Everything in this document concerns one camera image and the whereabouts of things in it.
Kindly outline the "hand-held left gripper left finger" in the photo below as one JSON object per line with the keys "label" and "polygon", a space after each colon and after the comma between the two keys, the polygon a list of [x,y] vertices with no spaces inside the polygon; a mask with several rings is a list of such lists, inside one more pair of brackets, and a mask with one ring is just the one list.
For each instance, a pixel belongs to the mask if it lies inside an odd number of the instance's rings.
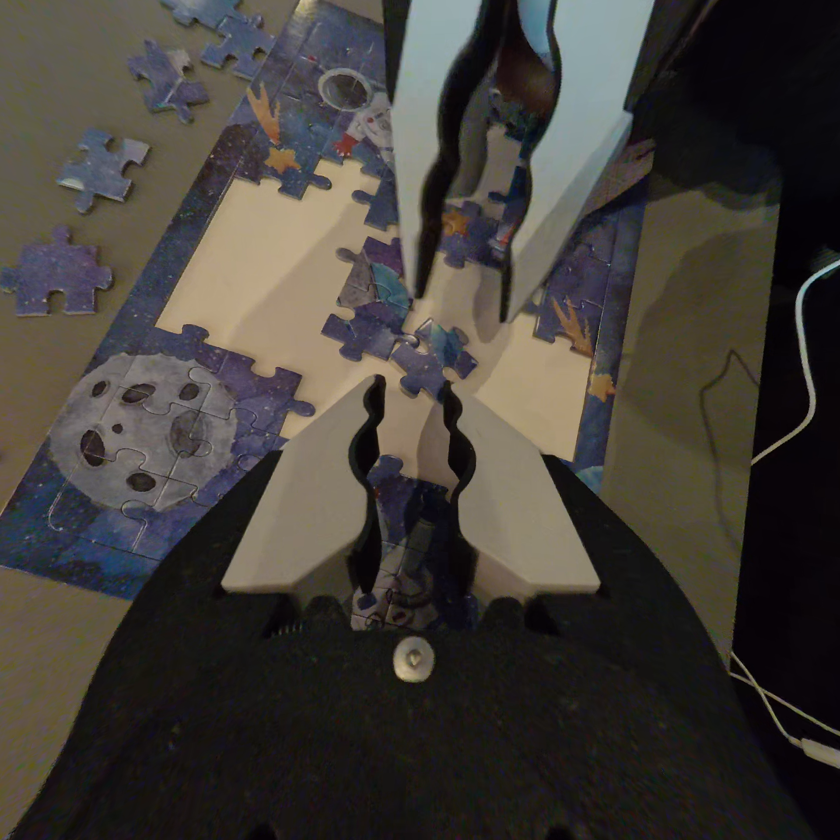
{"label": "hand-held left gripper left finger", "polygon": [[382,375],[363,379],[285,444],[221,581],[228,593],[370,593],[382,533],[369,473]]}

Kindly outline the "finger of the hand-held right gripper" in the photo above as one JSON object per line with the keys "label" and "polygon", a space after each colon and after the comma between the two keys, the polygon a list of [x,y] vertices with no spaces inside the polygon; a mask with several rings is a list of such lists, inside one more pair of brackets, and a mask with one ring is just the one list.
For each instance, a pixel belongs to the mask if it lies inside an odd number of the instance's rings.
{"label": "finger of the hand-held right gripper", "polygon": [[549,274],[633,123],[627,93],[653,1],[516,2],[528,44],[553,75],[553,102],[522,159],[523,207],[511,225],[500,321],[511,322]]}
{"label": "finger of the hand-held right gripper", "polygon": [[459,135],[488,66],[487,2],[392,2],[392,131],[402,256],[410,295],[427,293]]}

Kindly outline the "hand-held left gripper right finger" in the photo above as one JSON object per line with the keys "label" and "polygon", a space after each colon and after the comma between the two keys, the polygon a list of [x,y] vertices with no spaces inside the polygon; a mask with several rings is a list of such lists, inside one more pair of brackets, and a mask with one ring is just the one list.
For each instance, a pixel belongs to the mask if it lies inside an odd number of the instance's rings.
{"label": "hand-held left gripper right finger", "polygon": [[442,391],[450,498],[448,566],[483,603],[590,595],[601,581],[538,447],[473,395]]}

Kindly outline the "space jigsaw puzzle board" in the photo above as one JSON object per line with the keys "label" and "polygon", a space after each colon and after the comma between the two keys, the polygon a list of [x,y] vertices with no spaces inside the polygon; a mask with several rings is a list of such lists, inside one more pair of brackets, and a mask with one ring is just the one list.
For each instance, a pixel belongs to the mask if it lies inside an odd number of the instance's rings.
{"label": "space jigsaw puzzle board", "polygon": [[[386,415],[370,482],[384,557],[354,617],[418,609],[443,580],[448,490],[428,479],[439,402],[390,358],[321,335],[350,266],[338,248],[400,238],[385,34],[299,2],[2,511],[2,566],[133,599],[163,558],[270,452],[360,381]],[[496,327],[501,249],[521,214],[526,119],[492,91],[490,161],[444,204],[427,290],[403,331],[467,333],[474,392],[599,490],[646,180],[585,216],[515,321]]]}

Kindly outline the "blue teal puzzle piece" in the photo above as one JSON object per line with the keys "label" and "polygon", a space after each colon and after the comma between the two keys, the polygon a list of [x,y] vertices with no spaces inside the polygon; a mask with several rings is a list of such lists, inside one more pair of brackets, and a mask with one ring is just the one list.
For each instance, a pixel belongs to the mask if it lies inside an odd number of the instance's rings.
{"label": "blue teal puzzle piece", "polygon": [[412,397],[425,391],[440,402],[445,371],[450,369],[461,380],[469,376],[478,362],[467,351],[469,337],[458,327],[445,329],[428,318],[414,332],[405,333],[395,344],[390,360],[404,372],[400,385]]}

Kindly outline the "joined planet puzzle pieces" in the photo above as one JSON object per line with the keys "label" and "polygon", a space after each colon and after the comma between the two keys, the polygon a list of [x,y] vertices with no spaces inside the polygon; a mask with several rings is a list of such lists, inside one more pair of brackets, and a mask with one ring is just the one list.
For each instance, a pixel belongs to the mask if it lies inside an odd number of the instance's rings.
{"label": "joined planet puzzle pieces", "polygon": [[413,304],[403,277],[401,240],[368,237],[359,251],[337,248],[335,256],[350,266],[336,305],[351,310],[352,317],[330,314],[321,335],[339,342],[348,361],[360,362],[364,354],[388,361]]}

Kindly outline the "person's right hand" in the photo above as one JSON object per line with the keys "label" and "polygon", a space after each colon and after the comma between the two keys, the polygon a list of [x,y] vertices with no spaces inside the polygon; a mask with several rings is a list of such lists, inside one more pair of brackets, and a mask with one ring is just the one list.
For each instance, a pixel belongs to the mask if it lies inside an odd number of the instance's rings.
{"label": "person's right hand", "polygon": [[554,108],[559,84],[518,28],[503,39],[496,71],[496,85],[508,100],[520,104],[540,119],[548,119]]}

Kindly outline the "row of puzzle pieces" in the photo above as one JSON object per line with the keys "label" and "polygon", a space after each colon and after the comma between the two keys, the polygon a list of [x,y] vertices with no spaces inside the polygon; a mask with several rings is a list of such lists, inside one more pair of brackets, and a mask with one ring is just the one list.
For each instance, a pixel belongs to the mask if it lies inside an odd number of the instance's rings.
{"label": "row of puzzle pieces", "polygon": [[2,294],[87,316],[261,68],[269,2],[2,2]]}

